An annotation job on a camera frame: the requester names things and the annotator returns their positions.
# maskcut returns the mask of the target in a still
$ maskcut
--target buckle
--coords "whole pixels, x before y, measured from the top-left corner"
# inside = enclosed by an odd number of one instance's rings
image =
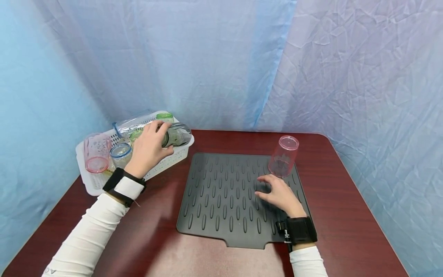
[[[278,233],[284,235],[284,243],[292,243],[291,238],[289,237],[289,234],[288,234],[288,227],[286,224],[286,220],[277,221],[276,227],[277,227]]]

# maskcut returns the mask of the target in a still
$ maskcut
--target right hand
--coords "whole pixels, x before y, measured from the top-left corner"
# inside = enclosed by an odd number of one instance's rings
[[[124,168],[127,173],[143,178],[161,160],[174,154],[172,145],[162,148],[162,140],[170,126],[170,123],[155,120],[144,127],[143,133],[134,142],[132,158]]]
[[[255,192],[255,195],[260,199],[282,209],[290,218],[307,217],[302,204],[294,195],[292,189],[282,179],[269,174],[260,176],[257,180],[271,185],[270,193]]]

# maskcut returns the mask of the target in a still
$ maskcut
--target pink plastic cup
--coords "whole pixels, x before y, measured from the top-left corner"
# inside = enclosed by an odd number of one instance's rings
[[[268,163],[269,171],[277,177],[286,177],[294,167],[299,141],[292,136],[282,136]]]
[[[85,168],[91,173],[108,169],[111,138],[103,133],[90,134],[83,141]]]

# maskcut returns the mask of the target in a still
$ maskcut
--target white plastic basket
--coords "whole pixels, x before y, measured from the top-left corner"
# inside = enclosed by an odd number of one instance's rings
[[[142,121],[143,123],[148,123],[150,121],[155,120],[155,117],[158,113],[167,113],[166,111],[158,111],[147,115],[146,118]],[[117,144],[119,140],[117,133],[114,129],[105,132],[108,136],[111,137],[112,146]],[[170,168],[174,164],[178,163],[181,160],[184,160],[188,156],[189,147],[194,143],[194,136],[192,136],[191,141],[184,145],[174,148],[174,154],[169,157],[164,158],[156,165],[153,169],[151,169],[146,176],[145,180],[151,179],[155,175],[163,172],[164,170]],[[80,169],[80,175],[82,176],[83,183],[85,184],[86,191],[92,196],[98,196],[102,194],[104,191],[102,190],[106,181],[109,179],[109,176],[105,173],[93,174],[86,170],[85,168],[85,158],[83,155],[83,141],[77,145],[75,148],[75,152],[77,154],[77,163],[78,168]]]

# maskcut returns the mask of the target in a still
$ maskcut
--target black drying mat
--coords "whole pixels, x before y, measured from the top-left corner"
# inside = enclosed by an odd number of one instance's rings
[[[196,153],[192,157],[177,230],[180,233],[223,239],[228,247],[264,249],[282,242],[275,222],[286,213],[257,198],[270,192],[257,177],[269,174],[269,156]],[[283,178],[310,216],[297,173]]]

